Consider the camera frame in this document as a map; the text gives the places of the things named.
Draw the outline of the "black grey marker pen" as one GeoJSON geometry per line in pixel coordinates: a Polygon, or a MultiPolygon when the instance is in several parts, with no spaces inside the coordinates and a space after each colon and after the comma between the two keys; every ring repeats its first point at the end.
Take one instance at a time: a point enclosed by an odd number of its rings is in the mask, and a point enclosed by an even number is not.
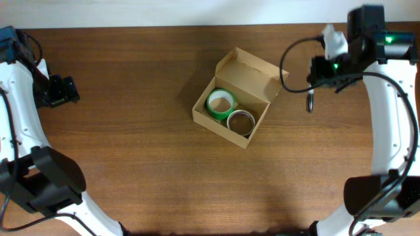
{"type": "Polygon", "coordinates": [[[313,109],[314,109],[314,91],[309,90],[306,97],[306,110],[309,114],[312,114],[313,109]]]}

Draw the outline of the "brown cardboard box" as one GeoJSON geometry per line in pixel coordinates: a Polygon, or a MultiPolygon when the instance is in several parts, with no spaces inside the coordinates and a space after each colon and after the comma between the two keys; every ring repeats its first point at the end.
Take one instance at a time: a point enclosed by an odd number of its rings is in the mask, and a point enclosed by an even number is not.
{"type": "Polygon", "coordinates": [[[215,76],[192,108],[194,122],[245,149],[282,87],[280,76],[287,77],[288,72],[235,48],[217,64],[215,76]],[[234,95],[234,111],[242,109],[254,116],[256,125],[250,135],[241,136],[228,129],[227,118],[219,121],[210,117],[206,100],[216,89],[234,95]]]}

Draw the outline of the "cream masking tape roll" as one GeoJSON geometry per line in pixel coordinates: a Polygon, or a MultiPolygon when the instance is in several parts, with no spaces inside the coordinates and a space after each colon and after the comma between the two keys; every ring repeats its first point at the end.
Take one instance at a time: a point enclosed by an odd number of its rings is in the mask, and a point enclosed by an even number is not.
{"type": "Polygon", "coordinates": [[[241,136],[248,136],[253,132],[256,122],[251,113],[237,109],[228,116],[226,125],[231,131],[241,136]]]}

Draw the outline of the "green tape roll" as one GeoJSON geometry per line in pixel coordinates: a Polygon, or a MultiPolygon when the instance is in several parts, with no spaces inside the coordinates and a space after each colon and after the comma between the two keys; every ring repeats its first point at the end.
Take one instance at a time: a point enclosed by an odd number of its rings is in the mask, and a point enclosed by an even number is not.
{"type": "Polygon", "coordinates": [[[225,89],[216,89],[210,92],[207,97],[207,112],[211,118],[223,120],[227,118],[234,110],[234,95],[225,89]]]}

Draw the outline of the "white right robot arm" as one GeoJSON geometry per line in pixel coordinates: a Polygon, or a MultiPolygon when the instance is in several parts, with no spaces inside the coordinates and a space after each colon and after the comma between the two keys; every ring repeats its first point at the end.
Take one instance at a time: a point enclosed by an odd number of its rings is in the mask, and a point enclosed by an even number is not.
{"type": "Polygon", "coordinates": [[[369,176],[349,178],[344,203],[314,222],[311,235],[371,235],[374,227],[419,212],[419,125],[415,100],[417,45],[408,32],[389,31],[381,5],[349,12],[346,33],[327,25],[323,56],[307,81],[337,91],[363,81],[369,96],[373,160],[369,176]]]}

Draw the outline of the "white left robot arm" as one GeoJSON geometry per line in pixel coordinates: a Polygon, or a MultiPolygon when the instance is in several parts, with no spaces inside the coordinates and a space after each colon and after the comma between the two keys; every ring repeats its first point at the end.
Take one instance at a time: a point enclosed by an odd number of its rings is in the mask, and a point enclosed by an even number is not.
{"type": "Polygon", "coordinates": [[[13,201],[42,218],[1,231],[57,219],[80,235],[128,235],[91,199],[79,165],[47,140],[38,109],[76,103],[80,96],[71,77],[51,74],[44,57],[34,54],[36,42],[13,26],[1,28],[1,215],[13,201]]]}

